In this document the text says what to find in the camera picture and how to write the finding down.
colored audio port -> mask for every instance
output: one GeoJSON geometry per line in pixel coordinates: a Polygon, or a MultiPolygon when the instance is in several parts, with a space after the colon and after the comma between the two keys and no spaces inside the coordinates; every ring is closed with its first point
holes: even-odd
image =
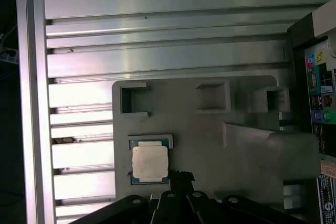
{"type": "Polygon", "coordinates": [[[319,120],[319,119],[322,118],[322,115],[321,115],[320,112],[315,112],[315,113],[313,114],[313,117],[314,117],[316,120],[319,120]]]}
{"type": "Polygon", "coordinates": [[[323,119],[326,122],[329,122],[331,120],[331,113],[329,111],[323,113],[323,119]]]}

cable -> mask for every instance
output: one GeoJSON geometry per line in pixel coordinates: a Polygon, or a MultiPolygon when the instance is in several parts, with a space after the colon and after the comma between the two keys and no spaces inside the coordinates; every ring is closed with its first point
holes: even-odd
{"type": "Polygon", "coordinates": [[[10,34],[14,31],[14,29],[15,29],[16,27],[17,27],[17,25],[13,26],[13,27],[9,30],[9,32],[6,33],[6,34],[4,35],[4,37],[2,38],[1,43],[0,43],[0,49],[3,48],[5,39],[8,37],[8,35],[10,35],[10,34]]]}
{"type": "Polygon", "coordinates": [[[8,204],[0,205],[0,207],[9,207],[9,206],[12,206],[12,205],[15,205],[15,204],[19,203],[20,201],[22,201],[24,199],[24,196],[22,194],[19,194],[19,193],[13,192],[13,191],[9,191],[9,190],[6,190],[6,189],[0,189],[0,194],[1,193],[9,194],[9,195],[12,195],[12,196],[15,196],[15,197],[19,197],[20,199],[14,201],[14,202],[8,203],[8,204]]]}
{"type": "Polygon", "coordinates": [[[12,205],[15,205],[15,204],[19,203],[19,202],[22,201],[22,200],[23,200],[23,198],[22,198],[22,199],[18,199],[18,200],[16,200],[16,201],[11,202],[11,203],[8,203],[8,204],[0,205],[0,207],[9,207],[9,206],[12,206],[12,205]]]}
{"type": "Polygon", "coordinates": [[[23,194],[19,194],[19,193],[16,193],[14,191],[9,191],[9,190],[6,190],[6,189],[0,189],[0,194],[1,193],[4,193],[4,194],[11,194],[11,195],[14,195],[16,197],[23,197],[23,194]]]}
{"type": "Polygon", "coordinates": [[[3,80],[5,80],[5,79],[11,77],[11,76],[14,75],[15,73],[16,73],[16,71],[13,71],[12,73],[9,73],[9,74],[6,75],[6,76],[2,76],[2,77],[0,77],[0,81],[3,81],[3,80]]]}

dark background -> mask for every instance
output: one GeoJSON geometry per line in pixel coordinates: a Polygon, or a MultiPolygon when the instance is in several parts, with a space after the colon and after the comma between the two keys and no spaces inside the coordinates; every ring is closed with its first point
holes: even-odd
{"type": "MultiPolygon", "coordinates": [[[[15,0],[0,0],[0,34],[16,25],[15,0]]],[[[18,49],[17,29],[4,47],[18,49]]],[[[0,61],[0,223],[26,223],[18,65],[0,61]]]]}

rectangular slot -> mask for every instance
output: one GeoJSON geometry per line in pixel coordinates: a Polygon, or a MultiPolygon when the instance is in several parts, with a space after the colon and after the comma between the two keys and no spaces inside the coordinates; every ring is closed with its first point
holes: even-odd
{"type": "Polygon", "coordinates": [[[149,90],[147,83],[130,83],[120,88],[121,93],[121,114],[125,116],[149,116],[146,111],[148,103],[146,93],[149,90]]]}
{"type": "Polygon", "coordinates": [[[286,90],[268,90],[267,103],[268,111],[287,111],[287,93],[286,90]]]}
{"type": "Polygon", "coordinates": [[[229,112],[230,92],[228,82],[201,83],[196,87],[199,114],[229,112]]]}

sticker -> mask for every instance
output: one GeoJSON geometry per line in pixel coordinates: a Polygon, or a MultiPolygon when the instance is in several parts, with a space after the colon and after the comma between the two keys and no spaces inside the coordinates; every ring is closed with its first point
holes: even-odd
{"type": "Polygon", "coordinates": [[[321,86],[321,93],[332,93],[333,92],[333,88],[332,86],[321,86]]]}
{"type": "Polygon", "coordinates": [[[333,179],[320,175],[317,179],[320,213],[322,224],[335,224],[335,200],[333,191],[333,179]]]}
{"type": "Polygon", "coordinates": [[[307,65],[307,68],[312,68],[315,65],[315,55],[314,54],[306,57],[306,65],[307,65]]]}
{"type": "Polygon", "coordinates": [[[322,63],[325,63],[326,61],[326,54],[324,53],[324,51],[320,51],[320,52],[316,52],[315,53],[315,64],[316,65],[319,65],[319,64],[322,64],[322,63]]]}

